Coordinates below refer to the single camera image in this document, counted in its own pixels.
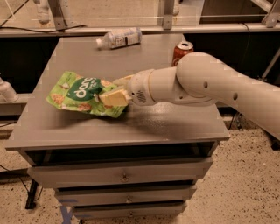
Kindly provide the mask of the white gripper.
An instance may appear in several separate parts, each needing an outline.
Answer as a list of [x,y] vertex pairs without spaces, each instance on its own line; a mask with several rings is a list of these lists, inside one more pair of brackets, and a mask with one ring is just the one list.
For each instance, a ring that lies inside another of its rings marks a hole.
[[113,81],[117,86],[127,86],[128,92],[123,88],[116,88],[106,93],[100,94],[99,98],[107,106],[127,106],[132,101],[139,106],[151,106],[156,102],[152,99],[149,78],[153,69],[141,71]]

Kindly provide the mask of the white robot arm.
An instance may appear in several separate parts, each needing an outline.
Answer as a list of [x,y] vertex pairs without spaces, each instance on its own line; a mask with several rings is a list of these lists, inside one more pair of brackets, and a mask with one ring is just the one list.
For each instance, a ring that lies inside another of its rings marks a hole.
[[99,95],[107,106],[159,102],[208,106],[222,102],[280,138],[280,87],[249,78],[214,56],[191,52],[173,67],[145,70],[114,81],[116,88]]

